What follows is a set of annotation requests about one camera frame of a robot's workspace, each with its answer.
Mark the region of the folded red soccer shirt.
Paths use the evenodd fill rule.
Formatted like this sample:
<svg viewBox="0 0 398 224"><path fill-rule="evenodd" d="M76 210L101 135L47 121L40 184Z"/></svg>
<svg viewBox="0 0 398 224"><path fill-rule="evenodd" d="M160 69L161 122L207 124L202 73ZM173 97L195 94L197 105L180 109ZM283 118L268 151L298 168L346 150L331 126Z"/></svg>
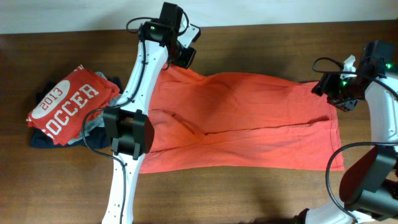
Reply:
<svg viewBox="0 0 398 224"><path fill-rule="evenodd" d="M50 89L28 114L27 125L64 146L78 137L87 113L108 106L119 92L116 84L80 65Z"/></svg>

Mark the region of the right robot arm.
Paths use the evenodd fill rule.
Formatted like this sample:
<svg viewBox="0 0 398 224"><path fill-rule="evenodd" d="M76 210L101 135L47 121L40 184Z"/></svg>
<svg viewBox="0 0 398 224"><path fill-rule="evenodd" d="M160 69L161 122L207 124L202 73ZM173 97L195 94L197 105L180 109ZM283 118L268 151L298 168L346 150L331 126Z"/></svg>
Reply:
<svg viewBox="0 0 398 224"><path fill-rule="evenodd" d="M397 171L397 65L394 45L375 40L363 48L358 67L354 57L337 62L337 71L324 70L312 89L341 111L352 111L360 100L367 102L371 121L371 141L339 148L330 157L325 171L330 200L318 208L305 209L293 223L352 224L397 219L397 182L387 177ZM352 147L371 149L344 174L339 196L330 187L332 162Z"/></svg>

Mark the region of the folded navy shirt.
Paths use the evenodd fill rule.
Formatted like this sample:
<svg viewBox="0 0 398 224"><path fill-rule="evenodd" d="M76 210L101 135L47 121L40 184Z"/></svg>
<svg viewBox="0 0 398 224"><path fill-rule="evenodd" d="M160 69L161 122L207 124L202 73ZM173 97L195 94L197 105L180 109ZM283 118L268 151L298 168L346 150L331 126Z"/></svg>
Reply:
<svg viewBox="0 0 398 224"><path fill-rule="evenodd" d="M54 86L54 82L48 82L42 91L37 92L35 94L36 103L39 103ZM103 149L110 146L110 141L106 137L105 127L101 123L93 127L94 124L95 121L88 121L86 124L85 131L88 131L88 133L85 133L86 141L91 147L95 149ZM67 142L66 145L63 146L61 144L55 144L49 136L47 136L37 128L34 128L33 130L33 133L30 137L29 145L30 147L38 149L86 146L81 134L78 135L77 139L71 139Z"/></svg>

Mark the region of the orange soccer t-shirt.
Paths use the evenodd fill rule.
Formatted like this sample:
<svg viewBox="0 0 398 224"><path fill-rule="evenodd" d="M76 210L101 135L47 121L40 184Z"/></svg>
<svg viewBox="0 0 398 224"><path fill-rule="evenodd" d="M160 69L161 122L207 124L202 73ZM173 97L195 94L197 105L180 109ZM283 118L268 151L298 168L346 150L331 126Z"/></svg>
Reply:
<svg viewBox="0 0 398 224"><path fill-rule="evenodd" d="M314 83L223 72L160 73L149 118L154 143L143 174L217 166L324 170L340 148L336 109Z"/></svg>

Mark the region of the folded grey shirt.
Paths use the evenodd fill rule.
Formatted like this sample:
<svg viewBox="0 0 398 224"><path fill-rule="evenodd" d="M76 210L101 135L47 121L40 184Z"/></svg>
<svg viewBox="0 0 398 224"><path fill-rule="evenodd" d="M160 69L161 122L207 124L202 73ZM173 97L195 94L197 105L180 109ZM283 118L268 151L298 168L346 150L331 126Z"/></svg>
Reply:
<svg viewBox="0 0 398 224"><path fill-rule="evenodd" d="M101 72L95 73L97 74L97 76L102 77L107 81L110 81L119 88L116 96L109 101L109 105L114 106L119 100L121 92L123 91L119 77L106 78L105 75ZM109 140L106 137L102 112L100 112L99 115L95 118L88 119L85 124L85 137L92 148L103 149L110 146Z"/></svg>

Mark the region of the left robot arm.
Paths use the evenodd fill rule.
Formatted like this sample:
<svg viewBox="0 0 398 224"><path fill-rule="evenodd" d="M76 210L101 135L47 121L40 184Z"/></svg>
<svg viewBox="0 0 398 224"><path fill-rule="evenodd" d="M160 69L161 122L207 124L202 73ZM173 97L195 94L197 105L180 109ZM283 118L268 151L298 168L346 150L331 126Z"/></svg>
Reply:
<svg viewBox="0 0 398 224"><path fill-rule="evenodd" d="M149 104L160 72L172 65L188 68L196 51L190 46L200 28L188 20L178 5L165 2L160 16L147 19L137 31L136 62L116 106L103 112L111 141L113 179L103 223L132 223L137 178L154 141Z"/></svg>

